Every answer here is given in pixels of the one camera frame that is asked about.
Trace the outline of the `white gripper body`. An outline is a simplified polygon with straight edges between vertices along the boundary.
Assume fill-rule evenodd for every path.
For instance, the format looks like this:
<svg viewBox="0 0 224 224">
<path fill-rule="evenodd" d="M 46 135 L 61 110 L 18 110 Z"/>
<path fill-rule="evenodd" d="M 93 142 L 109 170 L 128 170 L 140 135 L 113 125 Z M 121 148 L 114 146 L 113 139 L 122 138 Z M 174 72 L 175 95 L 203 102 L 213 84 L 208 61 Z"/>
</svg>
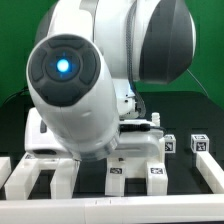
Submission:
<svg viewBox="0 0 224 224">
<path fill-rule="evenodd" d="M 37 158 L 105 159 L 165 154 L 164 130 L 146 119 L 101 118 L 90 110 L 49 111 L 48 120 L 32 108 L 25 151 Z"/>
</svg>

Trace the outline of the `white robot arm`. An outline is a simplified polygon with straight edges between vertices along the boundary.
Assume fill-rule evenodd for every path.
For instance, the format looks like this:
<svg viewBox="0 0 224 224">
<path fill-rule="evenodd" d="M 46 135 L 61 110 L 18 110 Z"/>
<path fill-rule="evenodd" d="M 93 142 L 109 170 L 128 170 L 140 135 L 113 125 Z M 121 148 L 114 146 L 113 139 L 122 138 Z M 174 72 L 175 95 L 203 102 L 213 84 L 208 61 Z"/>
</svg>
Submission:
<svg viewBox="0 0 224 224">
<path fill-rule="evenodd" d="M 81 161 L 159 155 L 162 128 L 145 120 L 134 84 L 172 82 L 195 45 L 185 0 L 57 0 L 27 62 L 26 151 Z"/>
</svg>

